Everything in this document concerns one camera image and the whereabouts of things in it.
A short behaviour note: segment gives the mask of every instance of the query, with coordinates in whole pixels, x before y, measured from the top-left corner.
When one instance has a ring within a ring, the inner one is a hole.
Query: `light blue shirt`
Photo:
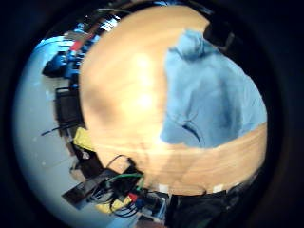
[[[161,139],[216,147],[267,121],[256,85],[202,34],[187,30],[165,57],[167,106]]]

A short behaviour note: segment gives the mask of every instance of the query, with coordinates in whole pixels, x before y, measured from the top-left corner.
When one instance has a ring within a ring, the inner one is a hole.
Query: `green cable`
[[[115,179],[119,179],[119,178],[141,178],[140,184],[139,186],[136,188],[136,190],[140,191],[143,188],[143,182],[144,182],[144,175],[142,174],[120,174],[114,178],[109,179],[106,184],[109,184],[111,181],[114,181]]]
[[[114,181],[115,179],[119,179],[119,178],[141,178],[143,175],[142,174],[120,174],[114,178],[109,179],[107,182],[109,181]]]
[[[139,186],[136,188],[137,191],[141,191],[141,189],[143,188],[143,183],[144,183],[144,175],[142,175],[140,184],[139,184]]]

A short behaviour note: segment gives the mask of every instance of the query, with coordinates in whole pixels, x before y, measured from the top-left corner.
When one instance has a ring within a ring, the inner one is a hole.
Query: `white floor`
[[[116,218],[98,212],[90,204],[78,211],[61,196],[78,184],[68,173],[74,158],[70,157],[57,131],[41,133],[57,126],[54,118],[54,89],[65,86],[64,79],[50,79],[41,72],[69,41],[62,37],[40,43],[32,52],[21,77],[14,103],[14,144],[17,159],[30,189],[58,219],[76,228],[133,227],[136,218]]]

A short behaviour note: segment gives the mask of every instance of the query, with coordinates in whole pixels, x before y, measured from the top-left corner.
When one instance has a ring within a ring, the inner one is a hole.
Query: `wooden table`
[[[167,88],[165,52],[185,29],[203,32],[207,24],[184,6],[143,9],[125,17],[87,54],[81,68],[81,103],[104,165],[124,154],[144,172],[144,186],[179,195],[229,189],[262,165],[266,123],[213,149],[160,140]],[[111,168],[124,171],[124,157]]]

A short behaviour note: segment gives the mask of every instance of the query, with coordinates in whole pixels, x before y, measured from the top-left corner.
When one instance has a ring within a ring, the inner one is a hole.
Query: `yellow object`
[[[94,151],[94,147],[91,139],[89,138],[88,131],[82,127],[77,128],[74,144],[82,147],[83,149]]]
[[[121,209],[125,207],[128,203],[130,203],[132,200],[130,197],[126,197],[123,202],[119,200],[115,200],[112,204],[112,211],[116,211],[118,209]],[[100,212],[106,213],[106,214],[111,214],[112,211],[110,210],[110,204],[96,204],[95,208],[99,210]]]

